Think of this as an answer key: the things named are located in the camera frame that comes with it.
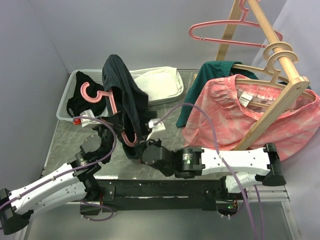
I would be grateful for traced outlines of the dark navy shorts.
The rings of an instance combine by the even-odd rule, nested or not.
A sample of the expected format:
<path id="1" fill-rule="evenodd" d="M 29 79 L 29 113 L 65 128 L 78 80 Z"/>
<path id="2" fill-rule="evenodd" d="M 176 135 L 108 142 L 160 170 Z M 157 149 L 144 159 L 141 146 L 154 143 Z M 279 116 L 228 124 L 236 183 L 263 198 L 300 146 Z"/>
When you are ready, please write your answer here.
<path id="1" fill-rule="evenodd" d="M 149 134 L 147 123 L 158 117 L 157 112 L 149 109 L 149 96 L 138 87 L 117 54 L 107 58 L 102 83 L 105 91 L 112 91 L 117 111 L 123 113 L 124 136 L 118 136 L 123 151 L 129 159 L 139 159 L 144 150 L 140 142 Z"/>

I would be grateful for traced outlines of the pink hanger front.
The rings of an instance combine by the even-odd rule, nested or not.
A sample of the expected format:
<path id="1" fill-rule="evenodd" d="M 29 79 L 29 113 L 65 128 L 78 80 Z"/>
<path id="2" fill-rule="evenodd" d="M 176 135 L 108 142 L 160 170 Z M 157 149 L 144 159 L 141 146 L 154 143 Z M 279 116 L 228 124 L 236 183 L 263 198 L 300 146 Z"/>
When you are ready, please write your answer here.
<path id="1" fill-rule="evenodd" d="M 98 103 L 99 101 L 101 101 L 103 97 L 107 97 L 107 98 L 109 98 L 109 102 L 110 102 L 110 106 L 111 106 L 111 109 L 112 109 L 112 113 L 116 114 L 118 112 L 117 106 L 116 106 L 116 102 L 115 102 L 115 99 L 114 99 L 114 95 L 113 95 L 113 91 L 112 91 L 111 88 L 108 91 L 98 90 L 96 92 L 96 96 L 95 97 L 90 97 L 87 94 L 87 88 L 89 86 L 90 86 L 90 83 L 89 82 L 85 82 L 80 87 L 80 93 L 81 93 L 82 97 L 87 102 L 95 104 L 95 103 Z M 138 142 L 137 135 L 136 135 L 135 132 L 133 134 L 133 136 L 134 136 L 134 140 L 133 141 L 130 141 L 128 139 L 127 134 L 125 133 L 124 130 L 121 132 L 121 136 L 122 136 L 122 139 L 125 142 L 125 144 L 127 146 L 129 146 L 129 147 L 133 147 Z"/>

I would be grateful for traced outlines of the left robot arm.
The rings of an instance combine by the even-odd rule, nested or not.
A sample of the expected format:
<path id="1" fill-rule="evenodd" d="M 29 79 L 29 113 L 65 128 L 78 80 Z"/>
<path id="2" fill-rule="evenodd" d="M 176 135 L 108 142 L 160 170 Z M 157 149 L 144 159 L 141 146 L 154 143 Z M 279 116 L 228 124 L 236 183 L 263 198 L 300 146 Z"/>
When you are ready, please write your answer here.
<path id="1" fill-rule="evenodd" d="M 85 139 L 79 152 L 52 173 L 16 190 L 0 190 L 0 229 L 12 235 L 36 215 L 73 201 L 94 201 L 100 194 L 94 177 L 111 160 L 117 136 L 124 130 L 123 113 L 108 117 L 79 117 L 97 132 Z"/>

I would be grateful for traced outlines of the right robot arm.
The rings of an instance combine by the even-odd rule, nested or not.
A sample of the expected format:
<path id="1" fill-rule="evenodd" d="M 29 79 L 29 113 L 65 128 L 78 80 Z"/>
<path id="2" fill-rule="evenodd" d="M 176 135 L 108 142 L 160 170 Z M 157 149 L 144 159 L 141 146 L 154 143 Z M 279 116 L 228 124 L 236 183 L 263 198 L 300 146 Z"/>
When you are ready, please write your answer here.
<path id="1" fill-rule="evenodd" d="M 219 186 L 219 194 L 231 199 L 235 194 L 255 185 L 279 187 L 286 185 L 280 157 L 274 143 L 249 150 L 222 150 L 205 147 L 184 147 L 168 150 L 155 141 L 147 145 L 141 163 L 160 171 L 164 176 L 193 179 L 214 173 L 229 173 Z"/>

